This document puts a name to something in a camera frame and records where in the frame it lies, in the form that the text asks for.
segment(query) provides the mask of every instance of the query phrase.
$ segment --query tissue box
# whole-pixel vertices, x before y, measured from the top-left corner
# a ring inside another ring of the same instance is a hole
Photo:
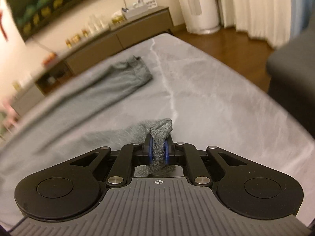
[[[137,16],[141,13],[146,12],[148,9],[149,9],[148,5],[145,4],[145,5],[140,6],[138,8],[131,8],[127,12],[122,11],[122,14],[124,15],[124,17],[126,19],[130,19],[131,17]]]

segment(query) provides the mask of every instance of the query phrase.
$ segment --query cabinet drawer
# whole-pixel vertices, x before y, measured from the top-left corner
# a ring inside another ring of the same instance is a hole
[[[45,96],[39,88],[35,84],[32,84],[31,87],[23,93],[23,95],[12,102],[11,106],[20,116],[24,116],[44,98]]]
[[[123,27],[117,31],[117,36],[125,49],[172,27],[170,13],[165,10]]]
[[[116,34],[109,34],[88,45],[66,59],[69,68],[75,75],[82,73],[105,58],[122,51]]]

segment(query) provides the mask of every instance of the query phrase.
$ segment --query gray ribbed plate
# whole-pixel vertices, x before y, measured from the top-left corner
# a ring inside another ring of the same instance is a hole
[[[108,190],[101,203],[80,218],[66,222],[26,218],[11,234],[306,236],[310,232],[293,215],[269,221],[240,216],[224,207],[210,188],[173,177],[134,178],[125,187]]]

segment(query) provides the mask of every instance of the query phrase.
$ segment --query white cylindrical appliance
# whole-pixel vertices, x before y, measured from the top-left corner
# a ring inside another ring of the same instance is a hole
[[[189,33],[212,34],[220,29],[216,0],[179,0]]]

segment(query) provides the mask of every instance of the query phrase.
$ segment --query gray armchair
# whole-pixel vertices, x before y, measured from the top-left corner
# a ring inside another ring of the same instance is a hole
[[[268,59],[268,94],[315,138],[315,12],[308,28]]]

